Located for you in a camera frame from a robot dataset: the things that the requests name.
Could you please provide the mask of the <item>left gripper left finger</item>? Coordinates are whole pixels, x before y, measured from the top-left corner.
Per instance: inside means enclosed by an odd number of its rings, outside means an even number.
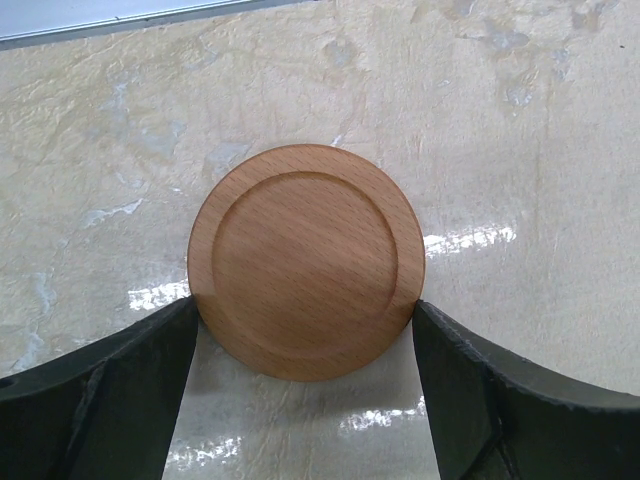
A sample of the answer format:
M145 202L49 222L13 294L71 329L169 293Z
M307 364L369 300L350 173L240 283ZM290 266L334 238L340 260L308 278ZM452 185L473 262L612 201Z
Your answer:
M198 333L191 298L1 381L4 479L159 479Z

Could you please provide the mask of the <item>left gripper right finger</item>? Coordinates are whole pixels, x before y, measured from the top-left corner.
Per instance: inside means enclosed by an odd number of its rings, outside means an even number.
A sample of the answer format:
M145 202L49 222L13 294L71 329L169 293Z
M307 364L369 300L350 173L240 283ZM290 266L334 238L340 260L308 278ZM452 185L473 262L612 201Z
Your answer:
M412 331L441 478L638 478L638 397L535 364L428 302Z

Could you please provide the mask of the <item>light wooden coaster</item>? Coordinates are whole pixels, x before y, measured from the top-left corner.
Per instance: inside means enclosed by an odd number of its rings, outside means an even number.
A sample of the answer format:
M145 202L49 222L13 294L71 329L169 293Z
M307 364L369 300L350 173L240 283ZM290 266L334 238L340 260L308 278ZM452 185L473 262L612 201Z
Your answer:
M319 144L232 169L201 206L187 254L219 344L254 371L302 382L379 358L408 324L425 270L402 190L370 161Z

